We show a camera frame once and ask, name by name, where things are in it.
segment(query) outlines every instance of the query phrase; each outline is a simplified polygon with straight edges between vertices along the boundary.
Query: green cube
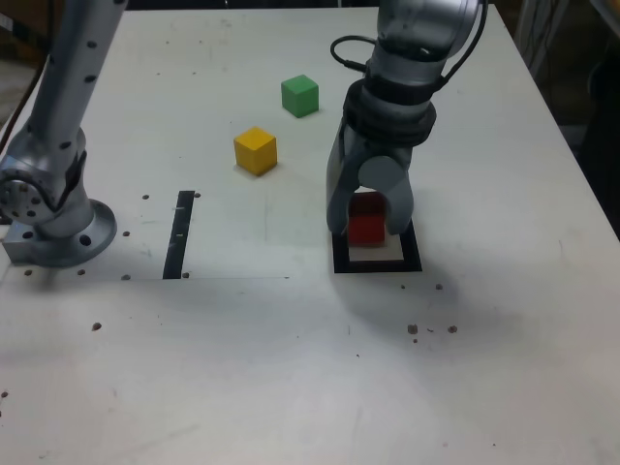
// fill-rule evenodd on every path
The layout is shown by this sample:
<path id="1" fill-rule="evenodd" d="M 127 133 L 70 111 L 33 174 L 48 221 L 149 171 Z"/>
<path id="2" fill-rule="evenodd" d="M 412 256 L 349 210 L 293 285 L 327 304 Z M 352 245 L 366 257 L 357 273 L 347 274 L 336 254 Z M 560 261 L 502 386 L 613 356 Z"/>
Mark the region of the green cube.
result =
<path id="1" fill-rule="evenodd" d="M 319 85 L 306 75 L 282 82 L 282 107 L 297 118 L 319 109 Z"/>

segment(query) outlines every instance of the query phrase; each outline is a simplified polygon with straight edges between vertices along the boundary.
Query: black tape strip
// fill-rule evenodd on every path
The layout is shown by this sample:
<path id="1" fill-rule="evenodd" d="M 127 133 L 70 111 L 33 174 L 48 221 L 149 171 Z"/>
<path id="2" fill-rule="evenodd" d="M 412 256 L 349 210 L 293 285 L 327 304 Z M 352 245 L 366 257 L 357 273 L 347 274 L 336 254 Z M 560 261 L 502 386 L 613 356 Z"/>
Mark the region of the black tape strip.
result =
<path id="1" fill-rule="evenodd" d="M 347 234 L 331 235 L 333 252 L 333 272 L 339 273 L 409 273 L 422 271 L 418 242 L 413 221 L 400 234 L 400 248 L 403 260 L 351 262 L 349 258 L 349 239 Z"/>
<path id="2" fill-rule="evenodd" d="M 185 246 L 187 245 L 187 236 L 190 232 L 192 207 L 194 206 L 194 192 L 180 191 L 178 193 L 174 221 L 172 221 L 172 232 L 170 233 L 170 243 L 168 244 L 168 253 L 166 254 L 166 264 L 164 264 L 163 279 L 181 279 Z"/>

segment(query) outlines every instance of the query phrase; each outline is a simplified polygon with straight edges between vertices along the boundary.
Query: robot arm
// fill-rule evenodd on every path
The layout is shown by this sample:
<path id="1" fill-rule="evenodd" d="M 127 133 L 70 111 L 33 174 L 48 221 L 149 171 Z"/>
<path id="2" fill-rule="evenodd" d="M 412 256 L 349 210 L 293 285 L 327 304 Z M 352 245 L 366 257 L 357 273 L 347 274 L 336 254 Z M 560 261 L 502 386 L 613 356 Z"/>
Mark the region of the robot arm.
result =
<path id="1" fill-rule="evenodd" d="M 428 138 L 435 122 L 433 93 L 448 82 L 480 38 L 487 8 L 483 1 L 479 31 L 445 77 L 448 58 L 471 33 L 479 0 L 382 1 L 379 36 L 368 63 L 352 65 L 338 58 L 364 71 L 364 78 L 349 89 L 327 165 L 327 225 L 332 233 L 346 230 L 349 201 L 360 186 L 385 197 L 389 233 L 407 229 L 414 209 L 407 173 L 412 150 Z"/>
<path id="2" fill-rule="evenodd" d="M 14 222 L 13 263 L 71 266 L 113 240 L 111 210 L 86 196 L 80 123 L 126 0 L 68 0 L 32 114 L 0 163 L 0 203 Z"/>
<path id="3" fill-rule="evenodd" d="M 4 247 L 13 263 L 80 264 L 114 238 L 111 210 L 84 190 L 86 139 L 79 126 L 126 2 L 67 1 L 32 114 L 0 162 L 0 204 L 14 220 Z M 358 65 L 365 76 L 349 89 L 329 156 L 327 224 L 333 233 L 346 230 L 349 200 L 360 186 L 387 199 L 390 233 L 407 228 L 412 149 L 430 134 L 430 98 L 460 66 L 441 76 L 469 37 L 478 7 L 478 0 L 382 1 L 379 38 L 367 66 Z"/>

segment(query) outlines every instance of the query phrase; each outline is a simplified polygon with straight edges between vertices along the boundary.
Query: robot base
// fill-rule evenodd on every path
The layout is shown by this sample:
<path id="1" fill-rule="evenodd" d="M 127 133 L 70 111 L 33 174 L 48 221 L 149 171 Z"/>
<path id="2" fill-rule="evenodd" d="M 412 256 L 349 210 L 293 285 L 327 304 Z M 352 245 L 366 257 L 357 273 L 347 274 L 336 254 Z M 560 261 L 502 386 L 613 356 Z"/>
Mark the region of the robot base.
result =
<path id="1" fill-rule="evenodd" d="M 3 244 L 11 262 L 61 268 L 83 264 L 102 253 L 116 235 L 116 220 L 107 205 L 90 202 L 95 212 L 93 220 L 69 237 L 44 238 L 31 226 L 13 222 Z"/>

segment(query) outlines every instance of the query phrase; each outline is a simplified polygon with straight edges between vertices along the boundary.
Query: red cube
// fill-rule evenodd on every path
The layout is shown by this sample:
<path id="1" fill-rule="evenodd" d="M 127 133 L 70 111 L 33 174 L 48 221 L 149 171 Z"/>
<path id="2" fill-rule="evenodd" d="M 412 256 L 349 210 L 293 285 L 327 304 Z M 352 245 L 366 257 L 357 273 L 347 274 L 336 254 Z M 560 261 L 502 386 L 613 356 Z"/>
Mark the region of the red cube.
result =
<path id="1" fill-rule="evenodd" d="M 349 246 L 369 247 L 386 241 L 386 200 L 378 192 L 355 193 L 349 203 Z"/>

